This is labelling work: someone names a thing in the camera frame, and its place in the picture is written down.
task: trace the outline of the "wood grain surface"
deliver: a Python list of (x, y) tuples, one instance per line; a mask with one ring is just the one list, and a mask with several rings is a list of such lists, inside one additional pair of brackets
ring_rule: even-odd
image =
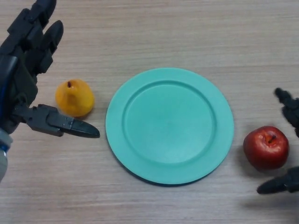
[[(296, 194), (259, 196), (274, 174), (255, 171), (242, 154), (244, 136), (263, 125), (289, 138), (286, 168), (299, 165), (299, 139), (273, 96), (299, 97), (297, 0), (57, 0), (51, 23), (64, 36), (34, 102), (55, 106), (62, 81), (82, 78), (96, 95), (87, 121), (96, 140), (62, 138), (20, 125), (0, 184), (3, 224), (282, 224), (299, 223)], [(0, 39), (33, 0), (0, 0)], [(116, 162), (105, 135), (115, 91), (156, 67), (193, 70), (216, 84), (235, 118), (235, 138), (221, 166), (178, 188), (148, 185)]]

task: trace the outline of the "apple stem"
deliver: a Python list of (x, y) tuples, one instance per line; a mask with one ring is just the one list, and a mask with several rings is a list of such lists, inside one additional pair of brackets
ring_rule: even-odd
[(268, 143), (272, 143), (274, 139), (276, 139), (275, 135), (272, 136), (272, 138), (268, 141)]

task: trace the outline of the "apple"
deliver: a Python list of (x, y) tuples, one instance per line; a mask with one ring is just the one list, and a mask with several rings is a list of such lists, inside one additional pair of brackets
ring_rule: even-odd
[(278, 128), (263, 126), (245, 137), (243, 150), (257, 170), (278, 169), (287, 161), (289, 141)]

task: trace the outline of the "fake fruit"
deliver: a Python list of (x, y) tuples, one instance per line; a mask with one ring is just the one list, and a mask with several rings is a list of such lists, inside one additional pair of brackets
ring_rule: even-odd
[(81, 79), (61, 83), (55, 100), (61, 111), (72, 117), (87, 115), (94, 106), (94, 95), (89, 85)]
[(289, 141), (278, 128), (263, 126), (246, 136), (243, 150), (257, 170), (278, 169), (287, 161)]

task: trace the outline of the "table surface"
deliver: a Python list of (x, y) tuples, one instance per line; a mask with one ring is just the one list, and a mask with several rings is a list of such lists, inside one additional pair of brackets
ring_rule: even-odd
[[(0, 39), (32, 0), (0, 0)], [(299, 164), (299, 139), (273, 96), (299, 96), (297, 0), (58, 0), (51, 22), (64, 36), (34, 104), (56, 105), (62, 81), (82, 78), (96, 96), (87, 121), (100, 139), (62, 138), (20, 125), (0, 185), (4, 224), (281, 224), (299, 223), (298, 195), (259, 196), (274, 174), (255, 171), (242, 153), (244, 136), (275, 125), (289, 138), (286, 168)], [(135, 179), (116, 162), (105, 135), (115, 91), (156, 67), (193, 70), (227, 97), (235, 118), (231, 150), (209, 177), (178, 188)]]

